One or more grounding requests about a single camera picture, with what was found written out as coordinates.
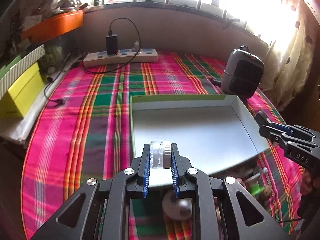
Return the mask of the person's right hand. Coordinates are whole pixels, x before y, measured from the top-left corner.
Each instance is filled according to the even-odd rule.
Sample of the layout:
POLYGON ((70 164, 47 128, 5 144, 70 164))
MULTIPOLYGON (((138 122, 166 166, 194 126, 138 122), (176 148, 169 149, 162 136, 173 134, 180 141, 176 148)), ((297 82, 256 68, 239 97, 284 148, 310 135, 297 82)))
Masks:
POLYGON ((307 169, 304 170, 300 192, 303 196, 311 193, 313 188, 320 188, 320 178, 313 176, 307 169))

